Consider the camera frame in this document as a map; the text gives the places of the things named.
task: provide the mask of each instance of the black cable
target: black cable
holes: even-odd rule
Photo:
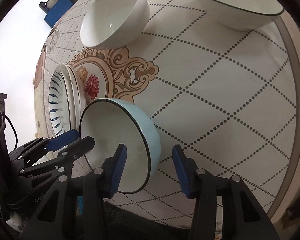
[[[9,124],[11,125],[11,128],[12,128],[12,130],[13,130],[13,132],[14,132],[15,137],[16,137],[16,145],[14,146],[14,149],[16,149],[17,146],[18,146],[18,135],[17,135],[17,132],[16,132],[15,128],[13,127],[13,124],[12,124],[12,122],[10,121],[9,117],[7,117],[7,115],[5,115],[5,117],[6,117],[6,119],[8,120]]]

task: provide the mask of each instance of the dark fabric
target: dark fabric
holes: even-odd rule
[[[158,224],[105,202],[109,240],[187,240],[189,230]],[[77,240],[84,240],[82,218],[77,218]]]

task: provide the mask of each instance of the black bowl rim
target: black bowl rim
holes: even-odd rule
[[[250,12],[250,13],[254,13],[254,14],[258,14],[258,15],[264,15],[264,16],[279,16],[281,15],[283,12],[284,12],[284,8],[282,9],[281,12],[279,13],[275,13],[275,14],[265,14],[265,13],[258,13],[258,12],[253,12],[253,11],[249,11],[249,10],[246,10],[246,9],[243,9],[243,8],[239,8],[239,7],[236,7],[236,6],[233,6],[231,4],[227,4],[227,3],[224,3],[224,2],[221,2],[221,1],[218,1],[218,0],[213,0],[215,2],[218,2],[218,3],[221,3],[221,4],[224,4],[224,5],[227,5],[227,6],[230,6],[232,8],[236,8],[238,10],[241,10],[241,11],[245,11],[245,12]]]
[[[149,178],[150,178],[150,172],[151,172],[151,157],[150,157],[150,150],[149,150],[149,146],[148,146],[148,142],[147,142],[147,140],[146,140],[146,137],[144,136],[144,134],[143,134],[143,132],[142,132],[142,130],[141,130],[141,128],[140,128],[138,122],[133,118],[133,116],[132,116],[132,115],[131,115],[131,114],[130,114],[123,106],[121,106],[121,105],[118,104],[117,102],[115,102],[115,101],[113,101],[113,100],[111,100],[111,99],[108,99],[108,98],[99,98],[99,99],[95,99],[94,101],[90,102],[90,103],[85,107],[84,111],[83,111],[82,114],[81,114],[80,125],[79,125],[79,138],[81,139],[81,123],[82,123],[82,119],[83,119],[84,113],[86,112],[86,110],[87,110],[90,106],[92,106],[93,104],[98,103],[98,102],[107,102],[107,103],[111,103],[111,104],[113,104],[113,105],[119,107],[121,110],[123,110],[123,111],[127,114],[127,116],[130,117],[130,119],[133,121],[133,123],[135,124],[135,126],[138,128],[138,131],[139,131],[139,133],[140,133],[140,135],[141,135],[141,137],[142,137],[143,143],[145,144],[145,147],[146,147],[147,158],[148,158],[148,171],[147,171],[146,179],[145,179],[143,185],[142,185],[140,188],[138,188],[137,190],[135,190],[135,191],[132,191],[132,192],[123,192],[123,191],[119,191],[119,190],[117,191],[117,192],[122,193],[122,194],[134,194],[134,193],[137,193],[137,192],[139,192],[139,191],[141,191],[141,190],[143,190],[143,189],[145,188],[145,186],[147,185],[147,183],[148,183],[148,181],[149,181]],[[88,163],[90,169],[93,171],[93,169],[92,169],[92,167],[90,166],[90,163],[89,163],[89,161],[88,161],[88,159],[87,159],[87,157],[86,157],[85,154],[84,154],[84,158],[85,158],[85,160],[87,161],[87,163]]]

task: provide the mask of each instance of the white bowl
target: white bowl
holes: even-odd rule
[[[148,0],[96,0],[83,18],[82,44],[116,49],[137,38],[150,18]]]
[[[277,0],[197,0],[204,10],[229,28],[247,31],[272,22],[284,12]]]
[[[121,99],[99,98],[82,113],[80,138],[91,136],[94,148],[86,153],[92,169],[112,157],[120,143],[127,146],[127,161],[119,192],[142,190],[154,174],[161,154],[158,132],[151,119],[137,106]]]

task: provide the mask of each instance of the light blue bowl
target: light blue bowl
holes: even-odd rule
[[[161,154],[159,134],[152,120],[137,106],[121,99],[98,98],[82,113],[80,137],[91,136],[95,147],[86,154],[92,169],[112,157],[120,143],[127,146],[127,162],[119,192],[142,190],[157,168]]]

